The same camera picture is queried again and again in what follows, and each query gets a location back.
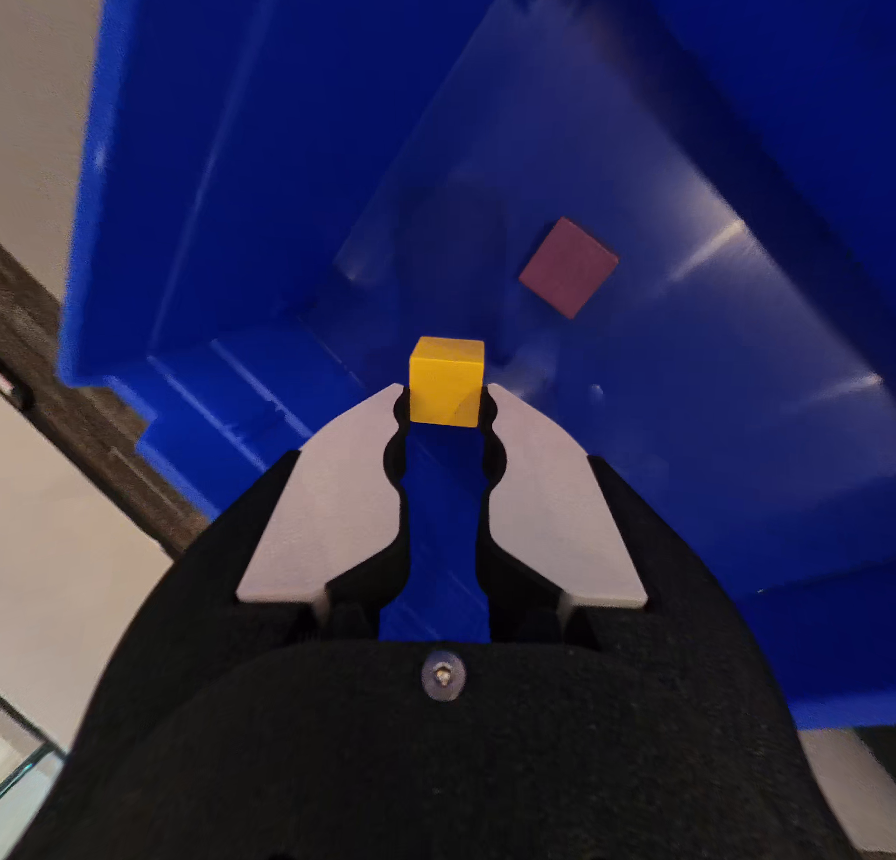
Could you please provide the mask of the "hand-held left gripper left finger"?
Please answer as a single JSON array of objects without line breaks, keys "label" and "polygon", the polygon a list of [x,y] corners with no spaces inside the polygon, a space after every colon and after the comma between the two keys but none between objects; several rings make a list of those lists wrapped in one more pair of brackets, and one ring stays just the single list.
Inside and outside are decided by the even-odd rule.
[{"label": "hand-held left gripper left finger", "polygon": [[386,473],[399,433],[392,384],[333,418],[300,449],[237,599],[330,608],[330,584],[399,535],[399,491]]}]

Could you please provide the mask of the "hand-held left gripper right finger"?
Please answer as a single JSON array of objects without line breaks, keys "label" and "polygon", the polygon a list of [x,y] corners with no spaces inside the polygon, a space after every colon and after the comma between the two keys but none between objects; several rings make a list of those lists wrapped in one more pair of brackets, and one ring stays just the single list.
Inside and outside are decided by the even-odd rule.
[{"label": "hand-held left gripper right finger", "polygon": [[558,589],[559,608],[644,608],[648,596],[588,461],[564,428],[487,385],[504,472],[487,499],[497,548]]}]

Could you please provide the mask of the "yellow wooden cube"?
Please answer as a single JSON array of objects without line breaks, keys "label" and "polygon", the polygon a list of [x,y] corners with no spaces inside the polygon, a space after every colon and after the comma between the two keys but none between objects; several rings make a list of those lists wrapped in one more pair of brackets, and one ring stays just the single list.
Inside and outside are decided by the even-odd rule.
[{"label": "yellow wooden cube", "polygon": [[409,358],[409,416],[416,424],[476,428],[485,343],[423,336]]}]

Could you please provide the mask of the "purple wooden cube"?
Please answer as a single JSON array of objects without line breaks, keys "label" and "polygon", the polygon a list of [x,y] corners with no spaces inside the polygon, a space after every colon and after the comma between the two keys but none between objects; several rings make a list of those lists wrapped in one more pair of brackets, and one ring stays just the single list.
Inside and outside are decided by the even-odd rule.
[{"label": "purple wooden cube", "polygon": [[534,296],[572,321],[616,270],[619,254],[568,217],[548,227],[518,276]]}]

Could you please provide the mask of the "blue plastic bin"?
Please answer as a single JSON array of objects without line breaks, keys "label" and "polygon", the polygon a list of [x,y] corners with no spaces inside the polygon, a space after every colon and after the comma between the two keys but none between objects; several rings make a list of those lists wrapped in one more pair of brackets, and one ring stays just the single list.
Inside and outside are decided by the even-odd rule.
[{"label": "blue plastic bin", "polygon": [[[559,217],[620,256],[572,321]],[[894,0],[105,0],[69,270],[63,380],[210,518],[478,339],[800,728],[894,723]]]}]

